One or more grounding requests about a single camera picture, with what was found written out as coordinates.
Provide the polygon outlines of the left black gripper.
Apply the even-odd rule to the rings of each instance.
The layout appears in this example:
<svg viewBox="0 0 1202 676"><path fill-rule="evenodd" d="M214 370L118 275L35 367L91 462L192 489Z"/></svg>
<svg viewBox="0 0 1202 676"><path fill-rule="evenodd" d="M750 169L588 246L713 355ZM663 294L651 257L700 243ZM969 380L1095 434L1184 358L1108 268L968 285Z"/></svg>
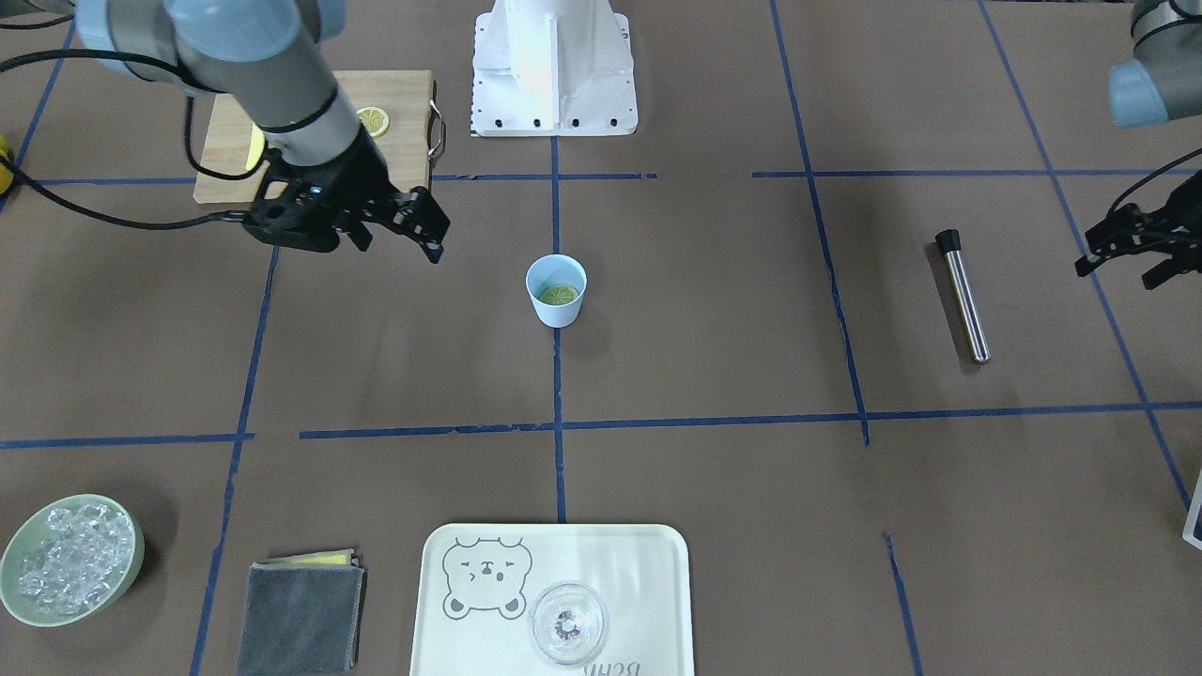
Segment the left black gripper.
<svg viewBox="0 0 1202 676"><path fill-rule="evenodd" d="M1170 192L1156 210L1123 204L1085 231L1085 255L1075 262L1085 277L1100 265L1125 255L1156 253L1164 261L1141 275L1147 290L1155 290L1177 275L1201 272L1201 172Z"/></svg>

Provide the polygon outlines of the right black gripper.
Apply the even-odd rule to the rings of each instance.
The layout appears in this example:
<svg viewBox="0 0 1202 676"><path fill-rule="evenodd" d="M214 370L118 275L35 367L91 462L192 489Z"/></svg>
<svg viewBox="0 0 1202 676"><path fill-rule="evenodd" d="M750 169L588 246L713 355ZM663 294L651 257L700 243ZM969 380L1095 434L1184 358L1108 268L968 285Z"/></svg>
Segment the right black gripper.
<svg viewBox="0 0 1202 676"><path fill-rule="evenodd" d="M368 253L373 235L365 224L373 223L415 242L430 263L444 256L450 218L428 188L395 189L364 128L343 154L322 165L288 164L278 148L267 148L264 160L264 176L243 215L243 230L254 239L326 254L347 236Z"/></svg>

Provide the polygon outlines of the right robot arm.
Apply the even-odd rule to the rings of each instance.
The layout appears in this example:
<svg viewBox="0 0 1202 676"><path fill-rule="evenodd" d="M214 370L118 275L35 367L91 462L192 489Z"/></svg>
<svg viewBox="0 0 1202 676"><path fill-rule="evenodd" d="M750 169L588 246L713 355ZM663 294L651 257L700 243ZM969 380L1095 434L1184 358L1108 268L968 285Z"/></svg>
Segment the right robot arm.
<svg viewBox="0 0 1202 676"><path fill-rule="evenodd" d="M343 1L77 1L87 51L139 81L228 94L264 132L268 167L243 229L258 242L333 253L368 226L438 262L450 223L426 186L404 192L319 43L347 20Z"/></svg>

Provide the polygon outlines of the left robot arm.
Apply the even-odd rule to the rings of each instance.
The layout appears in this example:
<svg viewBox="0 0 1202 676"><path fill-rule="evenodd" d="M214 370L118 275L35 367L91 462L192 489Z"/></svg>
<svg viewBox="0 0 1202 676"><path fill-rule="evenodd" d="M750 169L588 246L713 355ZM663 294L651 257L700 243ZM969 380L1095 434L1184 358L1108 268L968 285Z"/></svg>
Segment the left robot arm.
<svg viewBox="0 0 1202 676"><path fill-rule="evenodd" d="M1197 1L1137 1L1130 20L1133 55L1109 69L1109 113L1115 128L1156 128L1201 112L1201 17ZM1201 173L1194 172L1156 209L1130 197L1150 180L1200 158L1189 152L1136 180L1089 231L1076 274L1090 275L1113 257L1164 256L1142 274L1154 290L1201 269Z"/></svg>

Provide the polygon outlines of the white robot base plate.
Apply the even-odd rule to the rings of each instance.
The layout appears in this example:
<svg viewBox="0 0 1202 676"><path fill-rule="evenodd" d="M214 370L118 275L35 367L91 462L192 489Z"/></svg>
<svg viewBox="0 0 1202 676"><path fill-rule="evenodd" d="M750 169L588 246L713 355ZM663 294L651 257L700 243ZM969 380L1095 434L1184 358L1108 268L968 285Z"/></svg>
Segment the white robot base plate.
<svg viewBox="0 0 1202 676"><path fill-rule="evenodd" d="M481 138L636 134L627 17L609 1L495 1L474 25L470 132Z"/></svg>

